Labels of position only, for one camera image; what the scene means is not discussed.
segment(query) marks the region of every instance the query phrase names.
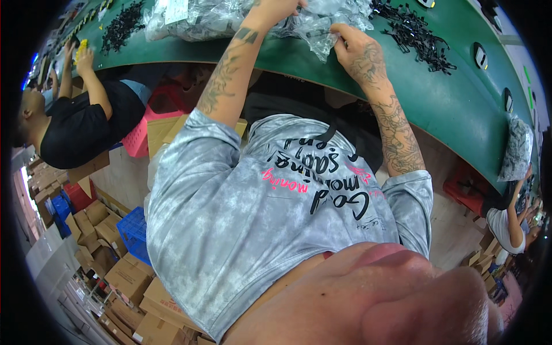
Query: green table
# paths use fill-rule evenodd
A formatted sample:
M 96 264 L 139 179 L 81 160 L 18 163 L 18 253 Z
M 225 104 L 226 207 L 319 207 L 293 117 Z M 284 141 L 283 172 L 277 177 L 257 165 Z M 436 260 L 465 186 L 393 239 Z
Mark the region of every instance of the green table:
M 88 39 L 88 45 L 102 47 L 104 31 L 120 12 L 122 3 L 115 0 L 101 22 L 94 18 L 77 34 Z M 155 0 L 146 0 L 143 9 L 151 9 Z M 393 0 L 392 5 L 404 4 Z M 90 9 L 99 4 L 90 1 L 74 23 L 78 23 Z M 512 92 L 514 113 L 533 126 L 524 90 L 508 55 L 498 38 L 469 0 L 438 2 L 433 9 L 425 9 L 416 1 L 410 1 L 411 9 L 425 16 L 428 28 L 434 35 L 447 41 L 450 50 L 445 54 L 458 69 L 448 76 L 442 72 L 429 72 L 425 62 L 416 61 L 413 49 L 403 54 L 390 35 L 382 34 L 389 28 L 381 17 L 373 20 L 374 31 L 367 33 L 383 47 L 388 76 L 410 123 L 428 132 L 450 147 L 460 157 L 478 170 L 500 192 L 504 183 L 496 182 L 508 136 L 508 117 L 503 111 L 503 90 Z M 473 43 L 479 42 L 489 57 L 486 71 L 476 67 L 473 60 Z M 144 32 L 134 33 L 120 52 L 108 56 L 97 53 L 95 67 L 98 70 L 121 65 L 149 62 L 218 62 L 229 39 L 189 43 L 167 37 L 146 42 Z M 265 71 L 282 73 L 309 80 L 365 99 L 358 85 L 345 73 L 332 50 L 323 64 L 299 39 L 267 37 L 255 67 Z M 533 166 L 537 166 L 536 141 L 533 150 Z

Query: tattooed arm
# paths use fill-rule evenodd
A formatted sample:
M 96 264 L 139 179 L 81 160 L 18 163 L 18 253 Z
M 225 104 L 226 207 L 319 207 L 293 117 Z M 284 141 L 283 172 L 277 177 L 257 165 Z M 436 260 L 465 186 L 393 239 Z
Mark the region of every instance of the tattooed arm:
M 298 4 L 306 6 L 306 1 L 254 0 L 199 98 L 201 112 L 231 128 L 236 126 L 264 36 L 280 20 L 297 15 Z
M 358 82 L 374 110 L 389 176 L 425 170 L 416 137 L 387 78 L 379 43 L 346 24 L 334 24 L 330 30 L 341 34 L 335 45 L 337 60 Z

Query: ear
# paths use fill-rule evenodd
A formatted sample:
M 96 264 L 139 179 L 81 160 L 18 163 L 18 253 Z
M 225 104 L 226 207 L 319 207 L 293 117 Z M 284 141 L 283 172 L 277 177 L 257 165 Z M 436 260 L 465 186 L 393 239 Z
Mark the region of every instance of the ear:
M 29 119 L 31 116 L 33 116 L 33 111 L 32 110 L 29 110 L 29 109 L 25 109 L 23 111 L 23 118 L 25 120 Z

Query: factory floor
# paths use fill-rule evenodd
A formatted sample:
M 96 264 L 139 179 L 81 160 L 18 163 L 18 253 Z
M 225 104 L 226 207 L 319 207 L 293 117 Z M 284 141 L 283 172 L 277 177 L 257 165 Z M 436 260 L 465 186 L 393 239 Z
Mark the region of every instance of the factory floor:
M 413 128 L 426 168 L 433 179 L 434 202 L 431 213 L 432 242 L 429 260 L 437 267 L 448 270 L 460 264 L 472 251 L 480 248 L 484 231 L 471 220 L 473 213 L 464 216 L 466 208 L 458 205 L 443 193 L 443 182 L 454 169 L 458 156 L 445 145 Z M 110 165 L 91 175 L 96 189 L 107 193 L 124 208 L 132 210 L 144 205 L 147 188 L 148 157 L 129 157 L 123 147 L 110 151 Z M 389 176 L 385 167 L 376 173 L 382 185 Z

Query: black t-shirt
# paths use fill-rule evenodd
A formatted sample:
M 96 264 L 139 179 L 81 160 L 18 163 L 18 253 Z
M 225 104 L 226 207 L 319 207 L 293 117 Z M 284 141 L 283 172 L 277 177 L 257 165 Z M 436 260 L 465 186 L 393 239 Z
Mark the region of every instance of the black t-shirt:
M 88 92 L 75 98 L 61 97 L 46 112 L 52 120 L 40 157 L 58 169 L 79 167 L 109 149 L 142 119 L 145 107 L 126 84 L 102 82 L 113 114 L 109 121 L 101 105 L 90 105 Z

